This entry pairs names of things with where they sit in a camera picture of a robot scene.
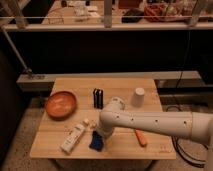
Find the orange bowl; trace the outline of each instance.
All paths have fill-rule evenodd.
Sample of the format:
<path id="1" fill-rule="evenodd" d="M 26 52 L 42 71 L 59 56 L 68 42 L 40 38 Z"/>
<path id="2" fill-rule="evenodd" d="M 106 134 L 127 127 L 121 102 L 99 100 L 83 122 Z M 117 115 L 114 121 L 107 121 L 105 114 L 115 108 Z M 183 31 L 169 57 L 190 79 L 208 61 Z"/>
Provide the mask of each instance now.
<path id="1" fill-rule="evenodd" d="M 76 97 L 68 91 L 52 94 L 45 103 L 45 110 L 54 119 L 63 119 L 72 114 L 77 106 Z"/>

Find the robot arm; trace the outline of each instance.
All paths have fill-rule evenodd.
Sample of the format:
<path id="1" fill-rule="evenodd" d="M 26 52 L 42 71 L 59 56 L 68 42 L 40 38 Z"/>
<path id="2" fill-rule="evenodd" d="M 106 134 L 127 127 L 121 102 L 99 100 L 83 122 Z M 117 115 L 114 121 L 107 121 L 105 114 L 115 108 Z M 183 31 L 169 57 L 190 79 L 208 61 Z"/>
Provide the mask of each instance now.
<path id="1" fill-rule="evenodd" d="M 104 138 L 112 135 L 115 127 L 140 129 L 175 136 L 210 145 L 205 170 L 213 170 L 213 115 L 193 112 L 129 112 L 118 98 L 111 99 L 100 112 L 97 132 Z"/>

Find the carrot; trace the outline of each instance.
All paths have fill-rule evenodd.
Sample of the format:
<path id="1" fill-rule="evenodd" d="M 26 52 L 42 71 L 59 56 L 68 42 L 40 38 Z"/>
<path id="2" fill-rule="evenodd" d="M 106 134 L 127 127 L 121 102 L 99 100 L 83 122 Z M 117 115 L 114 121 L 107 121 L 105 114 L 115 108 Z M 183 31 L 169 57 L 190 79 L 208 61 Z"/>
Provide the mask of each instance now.
<path id="1" fill-rule="evenodd" d="M 142 147 L 145 147 L 147 145 L 147 139 L 146 139 L 144 133 L 140 130 L 135 130 L 135 134 L 136 134 L 139 144 Z"/>

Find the white cup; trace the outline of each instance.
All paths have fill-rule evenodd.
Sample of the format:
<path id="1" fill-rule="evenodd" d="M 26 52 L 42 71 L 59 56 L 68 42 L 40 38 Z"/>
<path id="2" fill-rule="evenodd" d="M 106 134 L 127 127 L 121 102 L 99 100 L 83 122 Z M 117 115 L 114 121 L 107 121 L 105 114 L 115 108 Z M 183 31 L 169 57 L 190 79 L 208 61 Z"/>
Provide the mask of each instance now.
<path id="1" fill-rule="evenodd" d="M 143 105 L 145 90 L 142 87 L 137 87 L 132 95 L 131 104 L 134 107 L 141 107 Z"/>

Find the blue cloth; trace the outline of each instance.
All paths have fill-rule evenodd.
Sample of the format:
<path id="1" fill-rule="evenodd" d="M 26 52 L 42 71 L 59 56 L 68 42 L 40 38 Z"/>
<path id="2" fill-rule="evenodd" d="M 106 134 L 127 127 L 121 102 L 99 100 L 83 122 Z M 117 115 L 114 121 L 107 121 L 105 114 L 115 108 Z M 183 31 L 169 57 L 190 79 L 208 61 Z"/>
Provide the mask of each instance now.
<path id="1" fill-rule="evenodd" d="M 92 142 L 90 143 L 89 147 L 99 152 L 103 149 L 104 147 L 103 139 L 97 133 L 97 131 L 92 132 Z"/>

